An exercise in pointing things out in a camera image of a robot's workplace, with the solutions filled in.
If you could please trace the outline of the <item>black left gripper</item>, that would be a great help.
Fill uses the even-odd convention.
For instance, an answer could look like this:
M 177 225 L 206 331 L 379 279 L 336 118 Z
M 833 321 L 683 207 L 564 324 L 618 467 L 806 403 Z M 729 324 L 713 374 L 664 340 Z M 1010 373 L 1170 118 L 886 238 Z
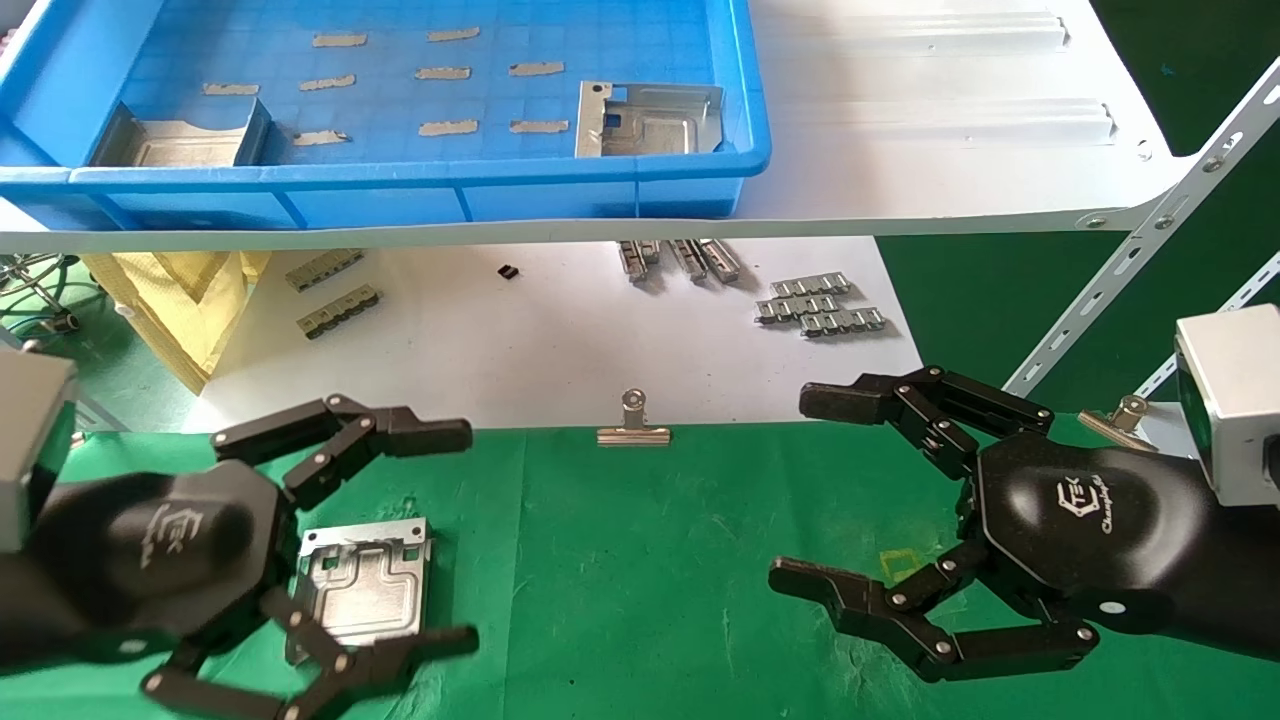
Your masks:
M 283 492 L 255 470 L 140 471 L 58 487 L 35 524 L 35 659 L 119 664 L 175 650 L 140 689 L 204 719 L 338 719 L 361 700 L 403 691 L 419 666 L 475 652 L 477 629 L 346 648 L 282 588 L 291 503 L 316 509 L 376 457 L 460 454 L 472 442 L 465 419 L 426 421 L 407 406 L 332 395 L 212 436 L 218 459 L 252 468 L 308 448 Z M 266 618 L 319 664 L 305 689 L 283 698 L 198 676 L 206 651 L 232 650 Z

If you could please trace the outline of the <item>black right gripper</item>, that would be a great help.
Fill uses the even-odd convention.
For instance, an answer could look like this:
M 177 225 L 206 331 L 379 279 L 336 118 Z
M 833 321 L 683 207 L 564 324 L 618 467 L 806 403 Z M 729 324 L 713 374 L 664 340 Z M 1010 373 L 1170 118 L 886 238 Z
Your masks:
M 882 644 L 923 682 L 1070 670 L 1100 643 L 1079 619 L 1129 634 L 1220 634 L 1207 557 L 1217 503 L 1192 460 L 1053 442 L 1043 437 L 1051 410 L 941 366 L 806 383 L 799 411 L 890 425 L 947 478 L 975 473 L 987 544 L 963 542 L 893 587 L 787 557 L 768 573 L 772 591 L 820 605 L 838 634 Z M 968 427 L 1001 441 L 979 454 Z M 948 633 L 928 619 L 984 570 L 984 584 L 1036 624 Z

